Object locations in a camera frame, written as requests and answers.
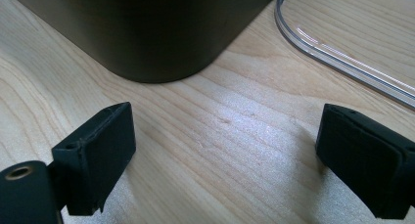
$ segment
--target light wood surface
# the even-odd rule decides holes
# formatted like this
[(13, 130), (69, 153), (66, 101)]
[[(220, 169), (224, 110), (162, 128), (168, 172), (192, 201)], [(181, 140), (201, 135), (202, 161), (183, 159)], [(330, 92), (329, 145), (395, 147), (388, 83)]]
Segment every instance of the light wood surface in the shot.
[[(0, 169), (38, 159), (98, 110), (129, 101), (137, 152), (104, 213), (66, 223), (392, 223), (377, 220), (314, 143), (323, 105), (415, 140), (414, 112), (293, 48), (274, 2), (200, 73), (118, 77), (16, 0), (0, 0)], [(399, 223), (414, 223), (410, 209)]]
[(301, 39), (415, 96), (415, 0), (285, 0), (282, 12)]

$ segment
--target wooden table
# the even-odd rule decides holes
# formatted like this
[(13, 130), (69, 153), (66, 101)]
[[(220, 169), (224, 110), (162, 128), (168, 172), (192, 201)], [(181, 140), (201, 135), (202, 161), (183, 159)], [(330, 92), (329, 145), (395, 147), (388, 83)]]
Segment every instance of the wooden table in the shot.
[[(137, 152), (104, 213), (66, 223), (388, 223), (314, 144), (325, 103), (415, 140), (415, 114), (293, 48), (272, 2), (209, 67), (140, 84), (96, 63), (16, 0), (0, 0), (0, 169), (38, 159), (129, 101)], [(400, 223), (414, 223), (411, 208)]]

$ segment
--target dark gray container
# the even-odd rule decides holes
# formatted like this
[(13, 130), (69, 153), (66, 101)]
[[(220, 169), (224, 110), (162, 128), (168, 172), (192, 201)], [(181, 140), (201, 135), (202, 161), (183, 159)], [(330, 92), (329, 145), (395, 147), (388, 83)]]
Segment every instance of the dark gray container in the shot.
[(140, 82), (209, 65), (271, 0), (19, 0), (108, 70)]

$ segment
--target clear plastic lid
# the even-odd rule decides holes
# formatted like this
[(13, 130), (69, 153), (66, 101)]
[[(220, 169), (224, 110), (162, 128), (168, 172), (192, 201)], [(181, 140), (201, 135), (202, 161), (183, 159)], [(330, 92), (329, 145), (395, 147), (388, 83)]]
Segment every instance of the clear plastic lid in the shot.
[(277, 0), (295, 46), (415, 109), (415, 0)]

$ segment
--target transparent plastic tray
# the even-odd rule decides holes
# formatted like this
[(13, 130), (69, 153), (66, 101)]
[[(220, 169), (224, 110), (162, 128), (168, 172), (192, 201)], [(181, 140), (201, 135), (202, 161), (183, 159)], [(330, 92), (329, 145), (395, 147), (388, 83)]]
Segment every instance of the transparent plastic tray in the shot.
[(307, 55), (415, 109), (415, 0), (277, 0)]

